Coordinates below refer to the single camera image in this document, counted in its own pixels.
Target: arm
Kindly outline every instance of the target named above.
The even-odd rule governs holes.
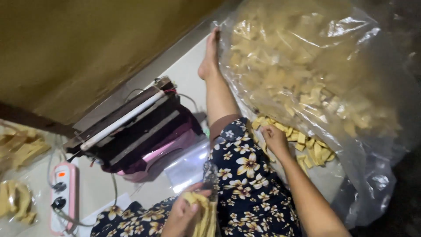
[[[285,133],[269,125],[262,129],[269,149],[284,167],[300,221],[309,237],[351,236],[319,190],[291,156]]]

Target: white paper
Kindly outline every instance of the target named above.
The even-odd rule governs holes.
[[[124,193],[123,195],[117,198],[117,206],[119,206],[123,211],[126,210],[131,203],[132,201],[130,200],[130,196],[128,193]],[[94,224],[96,222],[96,217],[98,216],[98,214],[100,214],[107,207],[110,207],[113,204],[114,204],[114,200],[112,200],[109,204],[99,208],[97,211],[90,214],[89,216],[87,216],[85,219],[82,220],[82,223],[87,224],[87,225]],[[78,228],[79,228],[79,231],[77,235],[79,237],[90,237],[93,226],[90,226],[90,227],[78,226]]]

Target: woman's hand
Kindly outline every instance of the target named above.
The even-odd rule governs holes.
[[[195,183],[186,188],[183,192],[194,192],[202,186],[203,183]],[[211,191],[200,190],[197,193],[208,197],[210,196]],[[194,218],[198,210],[199,205],[197,203],[190,206],[182,196],[179,196],[171,208],[170,215],[168,216],[161,236],[185,237],[193,235],[195,223],[191,222],[191,220]]]
[[[278,155],[290,154],[288,141],[285,133],[273,125],[267,125],[260,129],[266,141],[267,147],[280,158]]]

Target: power strip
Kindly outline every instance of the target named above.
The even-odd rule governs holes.
[[[53,184],[60,184],[61,188],[51,190],[51,204],[63,214],[77,220],[77,196],[79,177],[77,167],[68,162],[62,162],[54,167],[51,173]],[[75,231],[74,224],[57,215],[51,208],[50,229],[54,236],[65,236]]]

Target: leg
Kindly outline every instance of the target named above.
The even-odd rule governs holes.
[[[218,29],[213,29],[206,42],[206,54],[198,74],[206,82],[206,107],[211,142],[230,122],[240,117],[237,103],[218,66]]]

